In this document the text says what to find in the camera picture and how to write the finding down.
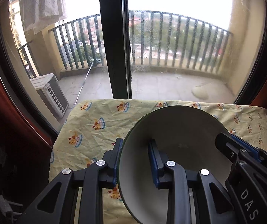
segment balcony floor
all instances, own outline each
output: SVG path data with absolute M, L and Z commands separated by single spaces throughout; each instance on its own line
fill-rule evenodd
M 69 107 L 63 118 L 63 124 L 74 105 L 85 75 L 64 77 L 59 85 L 65 94 Z M 201 100 L 192 94 L 192 88 L 203 84 L 208 99 Z M 107 70 L 90 73 L 86 79 L 77 103 L 92 99 L 112 99 L 113 94 Z M 132 73 L 132 98 L 145 100 L 185 100 L 194 102 L 233 103 L 235 96 L 224 82 L 186 74 L 172 74 L 154 71 Z

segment white lettering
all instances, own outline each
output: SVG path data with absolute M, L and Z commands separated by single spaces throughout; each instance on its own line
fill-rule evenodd
M 255 218 L 255 213 L 257 213 L 257 215 L 258 215 L 258 214 L 259 214 L 258 210 L 254 210 L 254 212 L 253 212 L 252 214 L 249 215 L 249 218 L 250 218 L 251 220 L 254 220 L 254 218 Z
M 250 206 L 252 205 L 253 202 L 254 201 L 252 200 L 252 201 L 250 201 L 250 202 L 248 202 L 248 203 L 245 204 L 245 206 L 247 206 L 247 210 L 246 211 L 249 210 L 249 208 L 250 208 Z
M 243 193 L 241 194 L 241 199 L 245 199 L 246 197 L 248 196 L 248 190 L 247 189 L 245 189 L 245 191 L 243 191 Z

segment balcony railing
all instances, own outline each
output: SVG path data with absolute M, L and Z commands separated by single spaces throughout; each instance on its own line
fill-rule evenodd
M 217 74 L 230 32 L 180 14 L 129 11 L 132 65 L 199 70 Z M 105 60 L 100 14 L 51 29 L 66 70 L 103 66 Z
M 33 63 L 35 63 L 34 62 L 34 57 L 32 55 L 32 51 L 31 51 L 30 46 L 29 46 L 29 43 L 24 44 L 23 46 L 18 48 L 18 53 L 19 53 L 21 62 L 23 64 L 24 68 L 25 68 L 25 71 L 28 74 L 28 77 L 30 79 L 32 79 L 32 78 L 35 78 L 37 76 L 36 76 L 36 73 L 33 70 L 33 67 L 32 67 L 31 62 L 29 60 L 28 54 L 26 52 L 26 49 L 29 52 L 29 56 L 30 56 L 31 60 L 33 61 Z

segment glass pane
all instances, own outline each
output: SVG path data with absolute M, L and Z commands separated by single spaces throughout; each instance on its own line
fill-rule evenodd
M 132 98 L 233 103 L 256 60 L 264 0 L 128 0 Z
M 13 41 L 12 38 L 5 40 L 13 45 L 8 50 L 18 52 L 20 61 L 15 66 L 23 66 L 28 75 L 25 77 L 24 72 L 16 71 L 26 91 L 33 92 L 33 88 L 26 86 L 30 80 L 38 92 L 36 95 L 28 92 L 30 97 L 40 97 L 33 100 L 38 102 L 38 109 L 45 111 L 47 107 L 62 125 L 75 102 L 84 105 L 92 99 L 113 98 L 99 0 L 85 0 L 89 1 L 88 6 L 79 6 L 83 0 L 64 0 L 65 4 L 52 0 L 58 14 L 49 14 L 49 17 L 47 14 L 52 12 L 37 1 L 9 0 L 8 23 Z M 41 14 L 35 17 L 31 12 L 35 2 L 46 18 L 41 18 Z M 48 112 L 43 115 L 52 122 Z

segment white curtain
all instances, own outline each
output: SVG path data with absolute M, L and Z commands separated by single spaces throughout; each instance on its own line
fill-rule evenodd
M 24 31 L 38 33 L 47 26 L 65 19 L 65 0 L 20 0 Z

